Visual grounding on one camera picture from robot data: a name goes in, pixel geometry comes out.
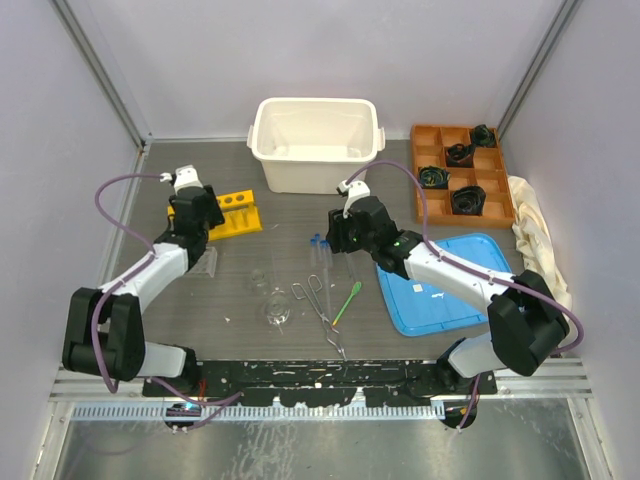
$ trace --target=wooden organizer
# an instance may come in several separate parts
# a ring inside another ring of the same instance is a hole
[[[469,132],[473,127],[414,125],[411,129],[413,174],[430,165],[444,168],[451,177],[448,190],[423,189],[427,196],[427,221],[435,225],[461,225],[465,227],[511,228],[515,221],[511,193],[504,168],[498,133],[496,148],[476,147],[473,168],[448,167],[445,149],[456,143],[469,145]],[[479,185],[487,194],[482,215],[454,215],[451,194],[467,185]],[[416,216],[422,223],[422,201],[416,189]]]

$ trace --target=beige fabric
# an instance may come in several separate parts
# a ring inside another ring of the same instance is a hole
[[[549,230],[533,187],[524,178],[510,176],[509,188],[516,212],[516,222],[513,224],[516,249],[522,253],[524,267],[542,275],[556,301],[571,309],[571,294],[556,266]],[[576,334],[571,324],[571,332],[561,345],[572,341]]]

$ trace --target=yellow test tube rack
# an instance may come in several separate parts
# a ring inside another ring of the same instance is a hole
[[[209,230],[210,242],[262,231],[262,222],[253,198],[253,190],[218,195],[216,198],[224,215],[224,223]],[[167,213],[169,217],[173,216],[171,206],[167,207]]]

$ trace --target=black metal plate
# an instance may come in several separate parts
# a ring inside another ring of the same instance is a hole
[[[220,399],[242,391],[239,403],[245,406],[270,406],[275,396],[287,407],[298,402],[309,407],[347,405],[358,387],[363,388],[369,407],[429,405],[434,395],[467,395],[471,389],[471,380],[457,390],[444,388],[437,380],[436,365],[423,360],[211,360],[200,369],[206,398]],[[483,395],[497,392],[492,372],[481,375],[478,389]],[[195,397],[198,387],[184,393]],[[153,383],[145,383],[142,394],[167,396],[164,388]]]

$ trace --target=blue plastic lid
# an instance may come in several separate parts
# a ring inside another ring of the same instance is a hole
[[[499,272],[511,272],[496,242],[481,233],[435,242],[461,258]],[[382,296],[393,325],[417,337],[480,325],[487,318],[462,300],[426,283],[405,280],[377,268]]]

